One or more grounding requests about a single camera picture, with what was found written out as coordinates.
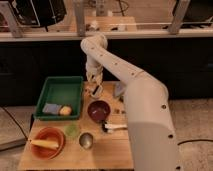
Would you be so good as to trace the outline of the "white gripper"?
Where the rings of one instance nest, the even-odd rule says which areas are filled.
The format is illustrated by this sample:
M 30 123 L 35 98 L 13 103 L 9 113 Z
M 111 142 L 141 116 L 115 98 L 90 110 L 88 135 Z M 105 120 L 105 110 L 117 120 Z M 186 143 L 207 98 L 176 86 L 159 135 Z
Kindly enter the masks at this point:
M 93 87 L 88 86 L 87 90 L 89 92 L 89 95 L 94 98 L 98 98 L 103 90 L 103 87 L 101 86 L 103 82 L 103 66 L 92 66 L 89 64 L 86 64 L 86 77 L 87 81 L 89 83 L 94 83 L 98 85 L 95 90 Z

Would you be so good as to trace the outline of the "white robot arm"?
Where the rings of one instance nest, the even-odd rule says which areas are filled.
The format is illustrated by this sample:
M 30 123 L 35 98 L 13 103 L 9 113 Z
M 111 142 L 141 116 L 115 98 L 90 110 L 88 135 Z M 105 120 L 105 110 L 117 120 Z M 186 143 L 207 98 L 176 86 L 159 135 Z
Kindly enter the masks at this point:
M 108 70 L 124 85 L 124 109 L 135 171 L 184 171 L 168 105 L 167 87 L 145 70 L 107 50 L 103 34 L 86 37 L 86 77 L 100 85 Z

